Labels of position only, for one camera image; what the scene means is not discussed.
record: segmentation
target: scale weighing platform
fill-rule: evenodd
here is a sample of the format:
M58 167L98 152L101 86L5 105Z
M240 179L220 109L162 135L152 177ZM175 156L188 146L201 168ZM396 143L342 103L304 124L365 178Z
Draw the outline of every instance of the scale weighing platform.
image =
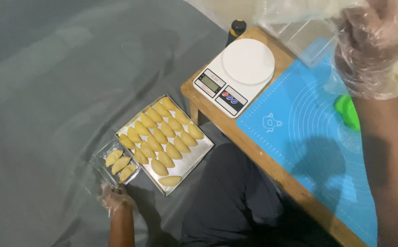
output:
M236 118L272 79L275 58L260 41L241 39L225 48L193 86L230 118Z

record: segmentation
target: plastic glove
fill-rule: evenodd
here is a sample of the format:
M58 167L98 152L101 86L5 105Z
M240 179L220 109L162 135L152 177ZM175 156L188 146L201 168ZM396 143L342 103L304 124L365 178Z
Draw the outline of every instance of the plastic glove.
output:
M398 0L368 0L343 11L335 63L351 96L398 96L393 71L398 60Z
M102 183L102 190L103 193L98 197L98 200L108 211L109 217L113 216L120 207L132 207L135 204L135 201L127 194L123 184L118 185L118 188L111 188L109 184Z

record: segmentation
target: dark pants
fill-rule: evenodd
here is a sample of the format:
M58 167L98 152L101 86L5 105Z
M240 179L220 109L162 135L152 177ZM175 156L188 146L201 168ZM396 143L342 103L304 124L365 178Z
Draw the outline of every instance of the dark pants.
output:
M214 149L182 226L185 246L273 246L282 205L275 187L234 144Z

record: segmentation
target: gray cloth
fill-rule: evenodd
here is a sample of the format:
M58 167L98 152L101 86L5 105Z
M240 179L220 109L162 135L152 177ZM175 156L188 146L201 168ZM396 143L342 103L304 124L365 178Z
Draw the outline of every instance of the gray cloth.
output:
M165 93L187 110L181 84L226 38L181 0L0 1L0 247L107 246L91 155ZM206 159L166 198L132 181L137 246L179 239Z

